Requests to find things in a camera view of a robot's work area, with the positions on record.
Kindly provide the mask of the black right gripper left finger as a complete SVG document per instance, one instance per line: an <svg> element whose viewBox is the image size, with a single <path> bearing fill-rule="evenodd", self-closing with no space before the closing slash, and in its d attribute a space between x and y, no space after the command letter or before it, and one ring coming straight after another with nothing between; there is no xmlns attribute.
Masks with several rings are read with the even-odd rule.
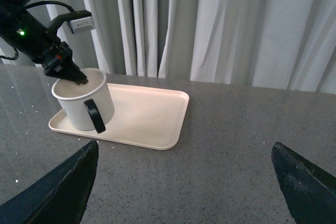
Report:
<svg viewBox="0 0 336 224"><path fill-rule="evenodd" d="M1 223L80 223L97 173L99 146L90 141L1 205Z"/></svg>

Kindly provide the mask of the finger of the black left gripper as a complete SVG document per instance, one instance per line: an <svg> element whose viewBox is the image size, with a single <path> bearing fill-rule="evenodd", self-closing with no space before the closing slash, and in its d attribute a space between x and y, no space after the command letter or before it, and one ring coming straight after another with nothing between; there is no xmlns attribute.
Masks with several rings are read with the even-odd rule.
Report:
<svg viewBox="0 0 336 224"><path fill-rule="evenodd" d="M80 68L69 57L55 68L54 77L72 81L76 84L86 84L88 82L87 76L81 72Z"/></svg>

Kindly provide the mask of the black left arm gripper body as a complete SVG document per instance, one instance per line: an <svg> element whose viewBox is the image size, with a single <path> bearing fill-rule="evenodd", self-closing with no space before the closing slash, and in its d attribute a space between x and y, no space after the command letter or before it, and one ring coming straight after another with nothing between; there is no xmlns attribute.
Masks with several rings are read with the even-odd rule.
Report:
<svg viewBox="0 0 336 224"><path fill-rule="evenodd" d="M45 49L40 56L34 59L35 64L40 64L44 74L49 77L70 77L70 58L72 50L66 42Z"/></svg>

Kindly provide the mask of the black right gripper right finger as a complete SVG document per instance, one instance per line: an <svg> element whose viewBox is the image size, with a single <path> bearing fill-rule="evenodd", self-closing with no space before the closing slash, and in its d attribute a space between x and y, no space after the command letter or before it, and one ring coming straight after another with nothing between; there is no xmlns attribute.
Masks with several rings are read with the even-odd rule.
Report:
<svg viewBox="0 0 336 224"><path fill-rule="evenodd" d="M271 160L296 223L335 223L335 177L276 142Z"/></svg>

